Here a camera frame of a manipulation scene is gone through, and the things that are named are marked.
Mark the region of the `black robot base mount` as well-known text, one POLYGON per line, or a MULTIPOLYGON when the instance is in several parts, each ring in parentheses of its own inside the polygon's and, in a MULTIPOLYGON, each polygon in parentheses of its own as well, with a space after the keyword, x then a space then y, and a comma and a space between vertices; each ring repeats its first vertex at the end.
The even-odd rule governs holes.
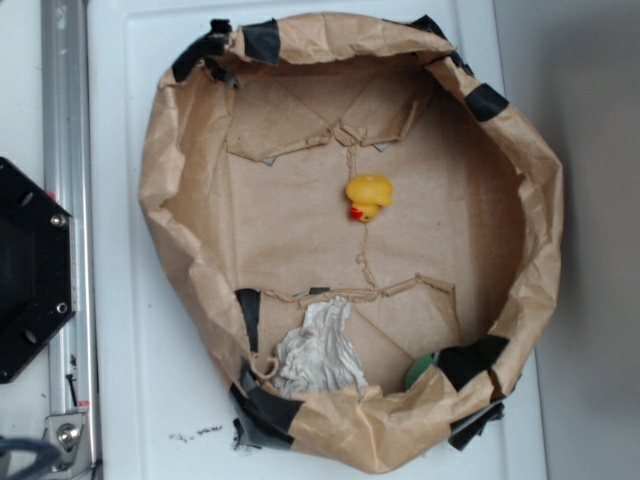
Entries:
POLYGON ((1 382, 14 381, 75 313, 72 216, 1 159, 1 382))

